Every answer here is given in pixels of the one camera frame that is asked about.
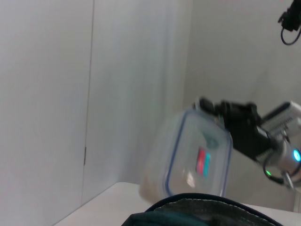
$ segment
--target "blue led light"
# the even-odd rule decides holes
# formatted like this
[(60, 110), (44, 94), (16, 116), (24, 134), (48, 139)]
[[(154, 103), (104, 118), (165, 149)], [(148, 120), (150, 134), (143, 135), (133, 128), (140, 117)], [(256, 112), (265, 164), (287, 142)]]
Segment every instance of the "blue led light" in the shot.
[(295, 160), (300, 161), (301, 160), (301, 156), (298, 150), (294, 150), (293, 151), (293, 156), (295, 157)]

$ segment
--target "dark fabric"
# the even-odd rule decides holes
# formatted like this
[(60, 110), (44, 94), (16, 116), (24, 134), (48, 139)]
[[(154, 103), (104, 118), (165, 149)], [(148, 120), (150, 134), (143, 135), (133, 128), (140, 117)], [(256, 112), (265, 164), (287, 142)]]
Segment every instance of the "dark fabric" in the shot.
[(178, 194), (145, 213), (131, 215), (122, 226), (282, 226), (238, 202), (209, 194)]
[(207, 226), (200, 219), (177, 212), (132, 214), (122, 226)]

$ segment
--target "clear plastic container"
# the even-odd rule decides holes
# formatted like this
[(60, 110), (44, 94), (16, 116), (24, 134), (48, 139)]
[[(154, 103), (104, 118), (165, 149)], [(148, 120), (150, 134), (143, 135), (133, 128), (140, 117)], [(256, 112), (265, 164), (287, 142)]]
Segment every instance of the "clear plastic container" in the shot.
[(195, 110), (168, 119), (144, 168), (140, 194), (157, 202), (180, 193), (223, 196), (232, 139), (219, 120)]

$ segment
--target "white wall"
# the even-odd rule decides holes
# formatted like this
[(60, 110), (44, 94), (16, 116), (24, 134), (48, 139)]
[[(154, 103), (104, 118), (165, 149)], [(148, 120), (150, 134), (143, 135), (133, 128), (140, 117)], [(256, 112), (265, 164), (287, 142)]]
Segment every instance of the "white wall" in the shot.
[(83, 202), (139, 183), (164, 116), (182, 108), (191, 0), (95, 0)]
[(0, 225), (81, 205), (92, 0), (0, 0)]
[[(251, 100), (260, 113), (284, 100), (301, 104), (301, 41), (285, 46), (277, 23), (291, 2), (194, 0), (184, 105), (198, 96)], [(283, 197), (275, 200), (277, 193)], [(293, 208), (292, 193), (267, 181), (261, 169), (237, 153), (231, 160), (227, 196), (248, 204)]]

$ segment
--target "container lid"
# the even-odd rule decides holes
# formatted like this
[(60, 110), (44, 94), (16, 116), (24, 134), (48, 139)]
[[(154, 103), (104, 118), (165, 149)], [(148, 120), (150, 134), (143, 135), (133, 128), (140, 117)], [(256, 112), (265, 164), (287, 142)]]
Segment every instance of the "container lid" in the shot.
[(230, 133), (210, 115), (189, 110), (182, 119), (166, 180), (168, 196), (223, 196), (232, 150)]

